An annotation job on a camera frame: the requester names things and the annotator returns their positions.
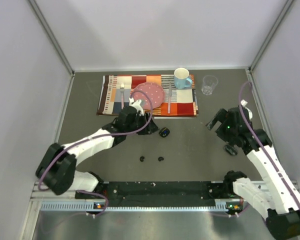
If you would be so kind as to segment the glossy black charging case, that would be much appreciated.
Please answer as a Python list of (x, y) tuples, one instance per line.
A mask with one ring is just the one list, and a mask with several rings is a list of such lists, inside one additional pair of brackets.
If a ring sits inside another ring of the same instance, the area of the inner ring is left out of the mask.
[(170, 134), (170, 130), (167, 127), (163, 127), (160, 131), (159, 131), (159, 135), (162, 138), (166, 138), (168, 135)]

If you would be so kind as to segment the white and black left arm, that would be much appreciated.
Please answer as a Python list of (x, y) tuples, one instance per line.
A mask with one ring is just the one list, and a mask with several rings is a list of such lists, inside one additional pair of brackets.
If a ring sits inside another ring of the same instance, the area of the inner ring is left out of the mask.
[(113, 121), (95, 133), (73, 143), (51, 144), (35, 172), (39, 179), (38, 190), (42, 191), (45, 185), (57, 196), (67, 191), (78, 191), (99, 198), (104, 191), (102, 180), (93, 172), (77, 171), (77, 166), (95, 154), (122, 143), (128, 135), (151, 135), (158, 129), (151, 113), (126, 106)]

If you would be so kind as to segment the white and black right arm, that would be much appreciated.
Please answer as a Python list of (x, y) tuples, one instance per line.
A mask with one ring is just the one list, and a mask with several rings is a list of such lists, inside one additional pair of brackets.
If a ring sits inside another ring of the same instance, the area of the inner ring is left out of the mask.
[(268, 192), (259, 189), (243, 172), (229, 171), (223, 180), (223, 192), (229, 198), (239, 196), (255, 209), (276, 240), (300, 236), (300, 192), (281, 165), (273, 143), (263, 129), (253, 129), (252, 112), (239, 105), (221, 108), (206, 124), (223, 140), (231, 155), (242, 149), (254, 165)]

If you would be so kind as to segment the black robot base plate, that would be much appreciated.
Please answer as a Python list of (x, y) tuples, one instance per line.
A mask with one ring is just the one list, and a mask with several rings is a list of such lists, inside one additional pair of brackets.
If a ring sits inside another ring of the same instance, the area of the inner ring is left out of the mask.
[(111, 181), (96, 188), (110, 207), (212, 207), (215, 199), (240, 199), (223, 182)]

